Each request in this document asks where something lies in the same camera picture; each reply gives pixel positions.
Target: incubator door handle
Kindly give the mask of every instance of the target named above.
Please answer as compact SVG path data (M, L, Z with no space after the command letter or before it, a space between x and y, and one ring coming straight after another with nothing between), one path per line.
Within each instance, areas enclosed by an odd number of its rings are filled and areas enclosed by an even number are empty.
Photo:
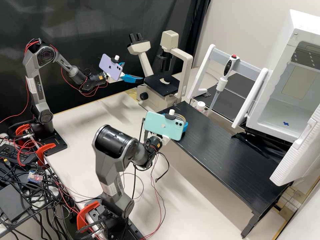
M315 121L313 118L310 118L307 122L307 126L306 128L303 130L303 132L300 134L299 138L297 140L294 141L294 143L292 144L292 147L294 147L295 149L299 149L300 146L303 144L304 140L307 138L307 136L309 135L309 133L312 131L312 129L314 128L314 126L316 125L317 121Z

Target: black table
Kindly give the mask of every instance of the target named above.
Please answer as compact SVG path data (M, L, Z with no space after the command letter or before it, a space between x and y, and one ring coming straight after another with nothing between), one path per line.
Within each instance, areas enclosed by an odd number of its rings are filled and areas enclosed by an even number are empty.
M180 141L175 143L209 173L228 187L252 210L253 217L242 231L244 238L278 201L289 186L276 186L269 177L277 167L186 102L167 108L183 115L189 125Z

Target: red clamp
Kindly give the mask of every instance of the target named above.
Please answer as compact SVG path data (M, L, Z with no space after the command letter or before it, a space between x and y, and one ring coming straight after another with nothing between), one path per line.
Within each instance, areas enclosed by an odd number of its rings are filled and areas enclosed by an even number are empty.
M86 214L99 206L100 206L100 203L98 201L94 201L93 203L90 203L89 205L85 206L83 209L80 210L80 212L77 215L78 230L87 225L85 220Z
M23 125L19 126L19 127L16 129L15 134L18 136L18 135L20 135L20 134L23 134L23 131L28 130L28 129L30 129L30 124L23 124ZM18 141L18 144L19 144L20 146L22 146L22 145L24 144L24 140L19 140L19 141Z
M48 143L46 145L43 145L42 147L38 148L38 150L36 151L36 154L38 156L38 158L41 160L38 160L38 165L42 166L44 163L44 158L43 158L43 153L45 151L47 151L48 149L54 148L56 146L55 143Z

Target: white bottle cap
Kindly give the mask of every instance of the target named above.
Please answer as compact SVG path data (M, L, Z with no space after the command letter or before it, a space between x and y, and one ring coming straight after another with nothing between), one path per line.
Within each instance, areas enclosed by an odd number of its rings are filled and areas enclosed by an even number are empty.
M169 110L169 115L174 115L174 113L175 113L174 109Z
M203 111L205 106L206 106L206 104L204 102L200 101L200 102L197 103L196 109L199 110L199 111Z

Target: white wall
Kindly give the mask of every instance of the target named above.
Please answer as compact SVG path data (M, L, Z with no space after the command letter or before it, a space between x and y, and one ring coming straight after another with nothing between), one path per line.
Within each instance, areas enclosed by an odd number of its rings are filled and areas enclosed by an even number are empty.
M320 229L320 184L299 208L277 240L316 240Z
M212 0L202 27L194 66L211 43L263 68L289 9L320 16L319 0ZM220 66L211 65L222 73Z

